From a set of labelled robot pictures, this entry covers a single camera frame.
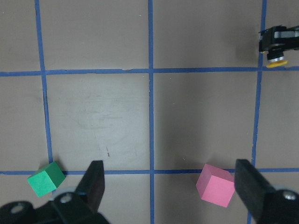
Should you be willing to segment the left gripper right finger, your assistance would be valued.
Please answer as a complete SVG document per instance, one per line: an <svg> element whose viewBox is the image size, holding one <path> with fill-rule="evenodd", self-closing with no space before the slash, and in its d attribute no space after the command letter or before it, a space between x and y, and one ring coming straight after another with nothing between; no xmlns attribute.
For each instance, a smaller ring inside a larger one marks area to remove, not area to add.
<svg viewBox="0 0 299 224"><path fill-rule="evenodd" d="M299 194L273 187L246 159L235 162L235 190L257 224L299 222Z"/></svg>

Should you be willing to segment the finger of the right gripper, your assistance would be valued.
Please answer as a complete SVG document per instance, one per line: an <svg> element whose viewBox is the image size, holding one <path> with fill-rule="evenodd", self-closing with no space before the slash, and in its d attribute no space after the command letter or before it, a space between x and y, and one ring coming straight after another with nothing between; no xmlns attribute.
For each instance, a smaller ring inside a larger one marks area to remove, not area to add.
<svg viewBox="0 0 299 224"><path fill-rule="evenodd" d="M274 33L274 38L295 38L299 36L299 27L287 28L284 26L279 26L277 31Z"/></svg>
<svg viewBox="0 0 299 224"><path fill-rule="evenodd" d="M299 50L299 42L277 42L271 44L268 51L288 51L288 50Z"/></svg>

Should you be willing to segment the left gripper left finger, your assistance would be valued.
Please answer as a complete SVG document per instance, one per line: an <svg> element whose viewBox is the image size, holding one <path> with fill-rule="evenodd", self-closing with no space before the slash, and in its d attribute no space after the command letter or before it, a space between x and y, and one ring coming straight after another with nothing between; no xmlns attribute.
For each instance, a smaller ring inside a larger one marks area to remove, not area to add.
<svg viewBox="0 0 299 224"><path fill-rule="evenodd" d="M14 201L0 208L2 224L108 224L98 212L105 191L103 161L92 161L73 192L65 192L39 208Z"/></svg>

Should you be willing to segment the green cube near left arm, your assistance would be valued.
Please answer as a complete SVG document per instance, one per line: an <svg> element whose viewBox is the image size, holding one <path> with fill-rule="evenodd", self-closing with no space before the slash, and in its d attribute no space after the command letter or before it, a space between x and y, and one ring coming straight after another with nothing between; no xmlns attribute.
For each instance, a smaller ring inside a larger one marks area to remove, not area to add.
<svg viewBox="0 0 299 224"><path fill-rule="evenodd" d="M56 190L65 180L60 166L54 161L27 178L28 184L38 197Z"/></svg>

